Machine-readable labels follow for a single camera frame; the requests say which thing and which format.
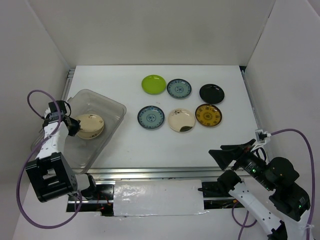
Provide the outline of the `cream plate with black patch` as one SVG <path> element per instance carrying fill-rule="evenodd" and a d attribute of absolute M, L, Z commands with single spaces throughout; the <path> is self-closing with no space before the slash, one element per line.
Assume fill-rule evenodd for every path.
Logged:
<path fill-rule="evenodd" d="M 81 129 L 76 134 L 79 138 L 84 140 L 94 139 L 103 132 L 104 128 L 100 129 Z"/>

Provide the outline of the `cream plate with small motifs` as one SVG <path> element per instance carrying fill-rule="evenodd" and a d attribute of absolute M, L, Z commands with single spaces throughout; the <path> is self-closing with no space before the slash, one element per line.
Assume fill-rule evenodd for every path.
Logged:
<path fill-rule="evenodd" d="M 96 132 L 105 125 L 102 117 L 93 113 L 81 114 L 76 116 L 75 119 L 79 121 L 80 130 L 83 132 Z"/>

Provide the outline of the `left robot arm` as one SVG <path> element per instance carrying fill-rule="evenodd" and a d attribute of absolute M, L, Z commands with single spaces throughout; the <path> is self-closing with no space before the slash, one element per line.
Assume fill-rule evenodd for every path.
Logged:
<path fill-rule="evenodd" d="M 26 165 L 26 173 L 38 200 L 42 203 L 77 192 L 86 200 L 97 197 L 99 187 L 88 174 L 76 174 L 63 155 L 68 136 L 74 137 L 80 130 L 80 121 L 68 115 L 70 104 L 58 100 L 50 102 L 49 113 L 42 125 L 44 136 L 49 138 L 41 145 L 35 160 Z"/>

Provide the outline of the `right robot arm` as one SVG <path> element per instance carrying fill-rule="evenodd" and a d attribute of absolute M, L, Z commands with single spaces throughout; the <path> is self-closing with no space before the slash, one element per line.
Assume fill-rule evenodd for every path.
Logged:
<path fill-rule="evenodd" d="M 311 240 L 308 226 L 311 201 L 308 193 L 296 180 L 299 173 L 286 158 L 275 157 L 269 163 L 255 155 L 258 148 L 255 139 L 239 145 L 221 145 L 209 150 L 209 154 L 223 170 L 217 179 L 218 191 L 223 196 L 231 195 L 238 200 L 257 220 L 270 240 Z M 281 218 L 269 211 L 249 191 L 237 175 L 242 168 L 267 191 L 273 193 L 269 200 L 280 212 Z"/>

